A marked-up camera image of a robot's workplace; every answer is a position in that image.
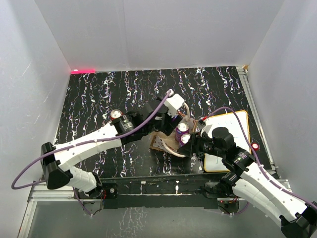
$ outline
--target white board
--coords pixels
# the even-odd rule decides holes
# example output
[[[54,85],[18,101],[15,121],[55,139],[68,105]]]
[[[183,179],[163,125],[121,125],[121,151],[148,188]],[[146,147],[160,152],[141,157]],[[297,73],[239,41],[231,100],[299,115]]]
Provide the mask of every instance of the white board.
[[[248,124],[248,113],[246,111],[238,111],[236,112],[238,115],[239,120],[241,121],[243,130],[247,135],[250,141],[249,135],[249,124]],[[233,113],[227,113],[223,115],[218,115],[214,117],[210,117],[205,121],[206,125],[212,125],[210,131],[208,132],[208,136],[212,138],[212,131],[217,127],[226,127],[228,128],[229,132],[234,137],[234,142],[237,146],[250,151],[250,148],[243,136],[242,130],[238,123],[237,118]],[[214,155],[205,154],[205,165],[204,169],[206,172],[226,172],[229,171],[225,165],[223,165],[221,161],[221,157],[217,157]]]

